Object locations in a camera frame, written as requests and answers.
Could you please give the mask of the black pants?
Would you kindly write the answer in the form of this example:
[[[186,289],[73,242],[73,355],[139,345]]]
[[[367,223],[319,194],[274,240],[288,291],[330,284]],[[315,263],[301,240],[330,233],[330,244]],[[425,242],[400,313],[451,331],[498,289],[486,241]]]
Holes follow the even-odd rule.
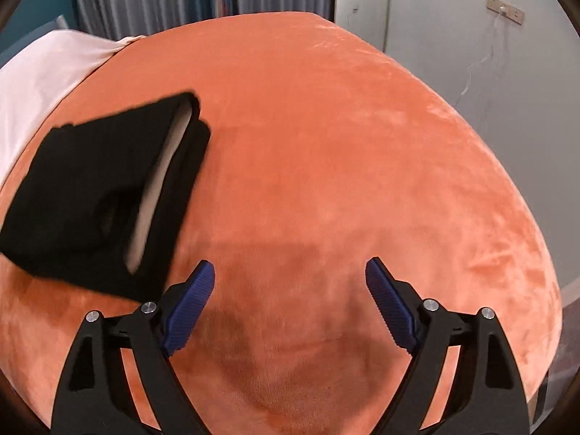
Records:
[[[50,130],[8,208],[2,253],[36,277],[158,299],[209,142],[190,92]]]

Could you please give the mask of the blue headboard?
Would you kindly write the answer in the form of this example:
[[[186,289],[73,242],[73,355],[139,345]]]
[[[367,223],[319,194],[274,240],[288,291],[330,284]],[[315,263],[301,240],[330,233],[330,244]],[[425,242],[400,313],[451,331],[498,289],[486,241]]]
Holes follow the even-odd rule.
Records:
[[[40,37],[45,36],[47,33],[51,33],[53,30],[58,29],[69,29],[69,25],[63,15],[60,15],[55,20],[46,22],[45,24],[32,30],[30,33],[21,37],[19,40],[2,51],[0,55],[0,67],[5,66],[13,57],[24,50],[26,46],[29,46],[31,43],[38,40]]]

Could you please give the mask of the white bed sheet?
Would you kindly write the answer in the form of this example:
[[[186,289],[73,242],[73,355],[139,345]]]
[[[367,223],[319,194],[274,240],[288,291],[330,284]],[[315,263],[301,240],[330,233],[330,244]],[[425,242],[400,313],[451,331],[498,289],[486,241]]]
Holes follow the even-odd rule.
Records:
[[[57,29],[26,46],[1,68],[1,181],[5,182],[49,114],[85,78],[140,40]]]

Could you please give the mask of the beige wall socket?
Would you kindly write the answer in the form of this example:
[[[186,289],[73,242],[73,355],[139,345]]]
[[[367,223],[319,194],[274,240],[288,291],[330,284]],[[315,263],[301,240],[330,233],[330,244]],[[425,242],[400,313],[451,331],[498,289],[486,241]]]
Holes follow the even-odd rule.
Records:
[[[523,10],[501,0],[486,0],[486,9],[522,26],[525,18]]]

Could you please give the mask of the orange plush bed cover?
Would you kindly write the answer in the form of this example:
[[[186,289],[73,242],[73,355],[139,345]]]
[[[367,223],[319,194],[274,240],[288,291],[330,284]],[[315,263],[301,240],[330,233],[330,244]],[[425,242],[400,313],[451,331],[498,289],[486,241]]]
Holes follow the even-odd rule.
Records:
[[[490,148],[436,92],[307,13],[138,40],[44,122],[200,98],[211,138],[168,280],[215,287],[172,364],[215,434],[367,434],[410,357],[365,283],[379,257],[450,310],[497,312],[525,390],[562,330],[542,233]]]

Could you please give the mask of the white door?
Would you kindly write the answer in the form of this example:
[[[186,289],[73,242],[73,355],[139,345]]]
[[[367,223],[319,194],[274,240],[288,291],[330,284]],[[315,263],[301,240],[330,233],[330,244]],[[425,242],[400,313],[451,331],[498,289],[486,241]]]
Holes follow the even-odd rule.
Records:
[[[384,52],[389,7],[390,0],[335,0],[335,22]]]

